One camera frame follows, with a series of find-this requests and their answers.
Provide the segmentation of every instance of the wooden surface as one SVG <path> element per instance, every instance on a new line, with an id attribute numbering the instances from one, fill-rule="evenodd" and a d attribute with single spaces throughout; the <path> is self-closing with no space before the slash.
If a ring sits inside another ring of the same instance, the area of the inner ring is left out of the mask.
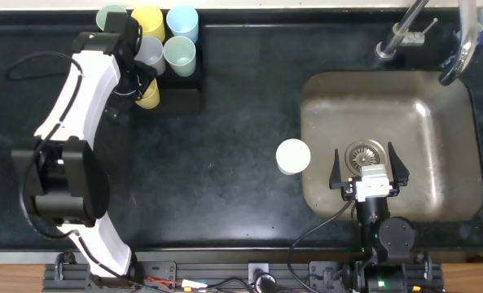
<path id="1" fill-rule="evenodd" d="M 443 265 L 446 293 L 483 293 L 483 264 Z M 39 293 L 43 265 L 0 265 L 0 293 Z"/>

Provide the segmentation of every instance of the faucet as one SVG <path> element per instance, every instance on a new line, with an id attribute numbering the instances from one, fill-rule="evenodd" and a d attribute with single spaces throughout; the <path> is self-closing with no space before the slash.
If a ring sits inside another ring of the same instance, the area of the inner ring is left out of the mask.
<path id="1" fill-rule="evenodd" d="M 408 9 L 402 20 L 393 25 L 393 34 L 386 42 L 380 42 L 375 48 L 377 56 L 382 60 L 390 60 L 395 55 L 397 47 L 406 45 L 406 36 L 408 36 L 409 27 L 417 15 L 426 6 L 429 0 L 416 0 Z M 476 40 L 478 37 L 476 2 L 474 0 L 459 0 L 460 9 L 460 45 L 454 56 L 450 58 L 450 62 L 438 77 L 441 85 L 450 85 L 462 72 L 466 69 L 471 61 L 471 57 L 476 48 Z M 429 29 L 426 28 L 422 34 L 415 37 L 413 45 L 420 45 L 417 38 L 423 37 L 424 33 Z"/>

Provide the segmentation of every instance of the black countertop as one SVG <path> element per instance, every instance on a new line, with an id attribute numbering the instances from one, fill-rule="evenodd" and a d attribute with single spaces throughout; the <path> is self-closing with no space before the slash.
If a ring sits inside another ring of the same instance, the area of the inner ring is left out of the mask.
<path id="1" fill-rule="evenodd" d="M 15 83 L 5 81 L 3 71 L 36 51 L 70 54 L 80 31 L 97 31 L 95 13 L 0 12 L 0 250 L 73 248 L 27 226 L 10 157 L 15 141 L 33 135 L 48 115 L 65 77 Z M 100 121 L 94 148 L 110 178 L 109 214 L 122 239 L 139 250 L 286 247 L 322 222 L 303 199 L 301 176 L 277 169 L 275 150 L 301 136 L 301 89 L 317 73 L 439 70 L 453 47 L 458 10 L 423 12 L 413 29 L 435 16 L 440 20 L 424 46 L 399 49 L 395 61 L 375 63 L 375 45 L 403 13 L 201 11 L 202 113 L 138 116 L 127 125 Z M 68 67 L 54 59 L 35 66 Z M 483 47 L 462 80 L 472 94 L 483 164 Z M 483 249 L 483 208 L 471 221 L 415 226 L 417 247 Z M 360 250 L 357 223 L 327 225 L 305 246 Z"/>

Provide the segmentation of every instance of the drain strainer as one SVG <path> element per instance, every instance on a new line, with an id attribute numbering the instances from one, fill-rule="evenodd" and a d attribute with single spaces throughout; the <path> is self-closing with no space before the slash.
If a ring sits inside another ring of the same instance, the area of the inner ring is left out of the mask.
<path id="1" fill-rule="evenodd" d="M 348 147 L 346 165 L 353 174 L 360 175 L 362 166 L 375 164 L 386 164 L 384 149 L 378 142 L 367 139 Z"/>

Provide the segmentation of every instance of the sink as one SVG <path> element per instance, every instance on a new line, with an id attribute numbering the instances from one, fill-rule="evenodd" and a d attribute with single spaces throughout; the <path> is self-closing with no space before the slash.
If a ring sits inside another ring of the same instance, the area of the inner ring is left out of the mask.
<path id="1" fill-rule="evenodd" d="M 303 194 L 321 216 L 345 202 L 330 190 L 334 150 L 343 180 L 369 164 L 386 164 L 391 142 L 411 175 L 398 197 L 388 198 L 392 216 L 412 221 L 469 220 L 483 204 L 483 179 L 472 103 L 455 81 L 439 72 L 325 72 L 302 91 L 301 139 L 311 161 Z M 349 210 L 341 220 L 350 218 Z"/>

